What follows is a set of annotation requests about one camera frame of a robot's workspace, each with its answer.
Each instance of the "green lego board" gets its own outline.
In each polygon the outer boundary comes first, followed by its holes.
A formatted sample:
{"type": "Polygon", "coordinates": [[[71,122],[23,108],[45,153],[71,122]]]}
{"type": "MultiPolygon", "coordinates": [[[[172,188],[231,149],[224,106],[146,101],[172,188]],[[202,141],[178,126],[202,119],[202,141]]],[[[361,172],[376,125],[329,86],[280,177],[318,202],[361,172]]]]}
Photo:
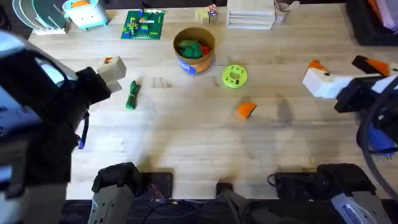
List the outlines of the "green lego board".
{"type": "Polygon", "coordinates": [[[122,31],[122,39],[159,40],[162,34],[164,11],[146,9],[142,16],[140,11],[129,11],[122,31]]]}

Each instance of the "green toy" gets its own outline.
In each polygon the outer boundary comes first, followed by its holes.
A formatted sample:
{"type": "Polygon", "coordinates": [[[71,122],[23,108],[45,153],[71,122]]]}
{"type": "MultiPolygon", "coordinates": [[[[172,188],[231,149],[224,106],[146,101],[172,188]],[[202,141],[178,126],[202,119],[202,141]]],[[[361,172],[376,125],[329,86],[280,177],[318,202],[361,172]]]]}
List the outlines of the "green toy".
{"type": "Polygon", "coordinates": [[[183,40],[178,45],[181,48],[181,55],[186,58],[201,58],[200,44],[196,40],[183,40]]]}
{"type": "Polygon", "coordinates": [[[221,77],[226,86],[241,88],[248,80],[248,73],[242,66],[230,65],[224,69],[221,77]]]}
{"type": "Polygon", "coordinates": [[[130,94],[129,98],[126,102],[126,108],[130,110],[136,109],[137,106],[137,94],[138,91],[141,89],[141,86],[136,83],[136,81],[132,81],[130,84],[130,94]]]}

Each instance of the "wooden tabletop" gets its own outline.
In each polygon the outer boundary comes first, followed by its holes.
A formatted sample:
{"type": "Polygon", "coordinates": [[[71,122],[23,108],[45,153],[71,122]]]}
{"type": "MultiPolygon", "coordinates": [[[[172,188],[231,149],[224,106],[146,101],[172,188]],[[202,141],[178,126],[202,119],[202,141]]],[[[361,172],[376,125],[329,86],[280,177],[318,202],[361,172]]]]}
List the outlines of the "wooden tabletop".
{"type": "MultiPolygon", "coordinates": [[[[127,10],[108,11],[107,27],[87,32],[72,24],[66,35],[30,37],[76,71],[115,55],[127,66],[123,89],[90,109],[86,147],[73,153],[68,199],[91,198],[96,173],[128,161],[142,171],[173,172],[174,198],[213,198],[219,179],[245,197],[275,198],[269,174],[330,162],[355,163],[374,180],[355,141],[354,115],[338,114],[335,100],[314,98],[302,79],[315,58],[333,73],[353,74],[361,73],[351,65],[355,56],[394,62],[398,48],[358,46],[342,4],[302,5],[272,30],[227,29],[226,9],[219,8],[219,23],[205,27],[216,38],[215,62],[201,75],[187,75],[172,41],[182,29],[200,26],[194,10],[166,9],[160,40],[121,40],[127,10]],[[237,90],[221,82],[234,63],[249,74],[237,90]],[[134,111],[124,107],[133,80],[142,83],[134,111]],[[258,105],[247,120],[235,112],[243,101],[258,105]]],[[[398,162],[377,164],[398,190],[398,162]]]]}

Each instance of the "green ring toy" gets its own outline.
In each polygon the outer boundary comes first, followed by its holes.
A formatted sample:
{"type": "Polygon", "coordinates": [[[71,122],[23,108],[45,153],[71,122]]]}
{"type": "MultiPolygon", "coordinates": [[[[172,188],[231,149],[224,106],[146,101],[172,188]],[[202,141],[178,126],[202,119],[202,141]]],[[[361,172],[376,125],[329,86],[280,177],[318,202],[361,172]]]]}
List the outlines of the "green ring toy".
{"type": "Polygon", "coordinates": [[[222,79],[230,88],[241,88],[248,80],[248,73],[242,66],[230,65],[224,69],[222,79]]]}

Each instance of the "orange block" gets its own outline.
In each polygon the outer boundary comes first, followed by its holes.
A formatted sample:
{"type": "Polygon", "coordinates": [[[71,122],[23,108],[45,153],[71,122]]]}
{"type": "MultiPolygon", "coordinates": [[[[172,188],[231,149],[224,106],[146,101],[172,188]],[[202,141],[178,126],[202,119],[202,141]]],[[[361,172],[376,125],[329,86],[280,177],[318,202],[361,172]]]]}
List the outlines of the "orange block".
{"type": "Polygon", "coordinates": [[[90,4],[89,1],[77,1],[77,2],[72,3],[72,7],[85,6],[88,4],[90,4]]]}
{"type": "Polygon", "coordinates": [[[308,68],[316,68],[323,72],[329,72],[318,60],[312,60],[308,65],[308,68]]]}
{"type": "Polygon", "coordinates": [[[254,109],[256,109],[256,107],[257,105],[255,105],[254,103],[244,102],[239,105],[236,112],[241,118],[247,119],[250,116],[250,114],[254,111],[254,109]]]}
{"type": "Polygon", "coordinates": [[[380,60],[368,58],[366,62],[372,65],[377,71],[383,74],[385,77],[390,76],[390,65],[380,60]]]}

